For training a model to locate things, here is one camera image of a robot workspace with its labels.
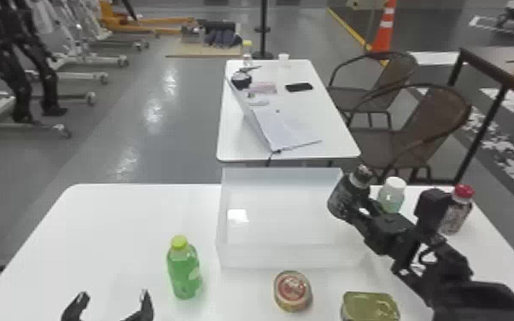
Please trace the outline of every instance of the water bottle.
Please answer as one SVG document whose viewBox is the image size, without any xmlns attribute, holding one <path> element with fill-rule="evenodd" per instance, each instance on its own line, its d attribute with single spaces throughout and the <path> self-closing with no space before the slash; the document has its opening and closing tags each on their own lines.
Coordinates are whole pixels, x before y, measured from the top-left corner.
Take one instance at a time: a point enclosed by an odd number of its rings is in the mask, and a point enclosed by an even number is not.
<svg viewBox="0 0 514 321">
<path fill-rule="evenodd" d="M 402 178 L 390 177 L 378 191 L 377 201 L 387 213 L 398 213 L 405 201 L 406 182 Z"/>
<path fill-rule="evenodd" d="M 469 185 L 458 184 L 454 187 L 452 202 L 438 228 L 440 233 L 451 236 L 460 231 L 472 210 L 473 195 L 474 189 Z"/>
<path fill-rule="evenodd" d="M 202 288 L 202 275 L 196 248 L 182 235 L 172 239 L 167 252 L 167 270 L 172 282 L 173 293 L 179 299 L 190 299 Z"/>
<path fill-rule="evenodd" d="M 253 46 L 253 41 L 251 40 L 243 40 L 243 66 L 244 67 L 252 67 L 253 66 L 253 53 L 251 51 Z"/>
</svg>

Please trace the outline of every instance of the white table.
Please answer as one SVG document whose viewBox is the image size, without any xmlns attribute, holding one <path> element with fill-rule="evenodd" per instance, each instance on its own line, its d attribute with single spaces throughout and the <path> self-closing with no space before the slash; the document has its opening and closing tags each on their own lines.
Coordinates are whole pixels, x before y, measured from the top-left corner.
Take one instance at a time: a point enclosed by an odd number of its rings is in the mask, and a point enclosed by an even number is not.
<svg viewBox="0 0 514 321">
<path fill-rule="evenodd" d="M 321 143 L 299 147 L 274 155 L 273 160 L 336 160 L 356 158 L 360 150 L 341 119 L 335 104 L 314 66 L 309 60 L 291 60 L 289 67 L 280 67 L 279 61 L 254 61 L 262 66 L 251 72 L 254 81 L 277 83 L 278 98 L 283 104 L 275 106 L 284 113 L 307 125 Z M 240 60 L 230 60 L 225 66 L 225 75 L 231 76 L 242 66 Z M 286 84 L 308 82 L 313 89 L 289 93 Z M 217 159 L 222 162 L 266 161 L 271 151 L 243 119 L 243 113 L 230 86 L 223 79 L 221 120 L 217 142 Z"/>
<path fill-rule="evenodd" d="M 401 211 L 412 209 L 424 189 L 409 187 Z M 0 275 L 0 320 L 57 320 L 80 290 L 91 296 L 83 320 L 121 320 L 138 308 L 143 288 L 155 320 L 339 320 L 347 290 L 388 292 L 402 320 L 431 320 L 432 311 L 388 270 L 391 260 L 368 249 L 355 269 L 302 271 L 313 305 L 298 315 L 281 311 L 272 299 L 278 271 L 220 269 L 213 245 L 219 193 L 217 184 L 73 186 Z M 167 276 L 166 251 L 178 233 L 201 258 L 206 290 L 192 301 L 176 299 Z M 514 251 L 480 210 L 450 242 L 468 256 L 475 280 L 514 290 Z"/>
</svg>

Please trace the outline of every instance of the wicker chair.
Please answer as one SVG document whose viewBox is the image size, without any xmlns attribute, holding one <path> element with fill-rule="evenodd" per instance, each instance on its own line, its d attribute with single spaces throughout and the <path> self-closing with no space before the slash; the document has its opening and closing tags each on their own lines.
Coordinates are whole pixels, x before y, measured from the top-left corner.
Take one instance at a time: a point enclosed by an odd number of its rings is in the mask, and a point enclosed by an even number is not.
<svg viewBox="0 0 514 321">
<path fill-rule="evenodd" d="M 425 87 L 428 91 L 401 129 L 351 130 L 355 142 L 359 145 L 360 159 L 363 163 L 383 170 L 379 182 L 383 182 L 393 169 L 397 174 L 400 169 L 412 169 L 408 183 L 414 183 L 418 171 L 424 168 L 427 182 L 432 183 L 432 169 L 428 161 L 447 137 L 470 116 L 471 105 L 455 89 L 442 85 L 398 85 L 380 90 L 370 99 L 411 87 Z"/>
<path fill-rule="evenodd" d="M 366 90 L 361 88 L 338 87 L 333 85 L 335 83 L 335 77 L 339 69 L 365 58 L 376 61 L 388 61 L 386 67 L 383 69 L 383 72 L 378 77 L 377 82 L 372 86 L 371 89 Z M 372 127 L 373 114 L 384 114 L 387 117 L 388 128 L 392 128 L 392 120 L 390 119 L 390 113 L 387 111 L 387 109 L 399 94 L 398 91 L 390 91 L 387 95 L 371 99 L 364 104 L 359 105 L 358 102 L 366 98 L 367 95 L 370 95 L 375 90 L 381 90 L 382 88 L 388 86 L 405 84 L 411 77 L 412 73 L 414 73 L 414 70 L 417 66 L 417 60 L 412 55 L 407 53 L 395 51 L 370 52 L 368 54 L 345 61 L 337 66 L 330 76 L 327 91 L 329 92 L 330 97 L 333 99 L 336 107 L 343 114 L 343 116 L 345 116 L 347 120 L 347 126 L 351 124 L 355 114 L 367 114 L 370 127 Z"/>
</svg>

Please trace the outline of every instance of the red can lid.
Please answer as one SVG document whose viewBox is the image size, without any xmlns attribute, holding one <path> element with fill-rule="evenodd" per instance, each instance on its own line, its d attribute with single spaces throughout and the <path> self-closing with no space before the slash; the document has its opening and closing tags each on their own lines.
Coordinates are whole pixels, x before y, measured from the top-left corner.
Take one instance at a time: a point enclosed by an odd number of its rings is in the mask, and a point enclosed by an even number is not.
<svg viewBox="0 0 514 321">
<path fill-rule="evenodd" d="M 458 184 L 454 186 L 454 194 L 462 198 L 472 198 L 474 189 L 470 185 Z"/>
</svg>

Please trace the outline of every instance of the gold tin can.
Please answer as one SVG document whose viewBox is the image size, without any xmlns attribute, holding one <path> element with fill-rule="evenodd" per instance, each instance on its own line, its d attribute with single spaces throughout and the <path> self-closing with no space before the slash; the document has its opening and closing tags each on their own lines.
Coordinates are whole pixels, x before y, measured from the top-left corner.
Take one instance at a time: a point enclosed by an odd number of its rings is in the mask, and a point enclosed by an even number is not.
<svg viewBox="0 0 514 321">
<path fill-rule="evenodd" d="M 273 282 L 273 295 L 277 305 L 286 312 L 307 309 L 312 302 L 309 280 L 298 271 L 282 271 Z"/>
<path fill-rule="evenodd" d="M 342 321 L 398 321 L 399 308 L 386 293 L 347 292 L 342 297 Z"/>
</svg>

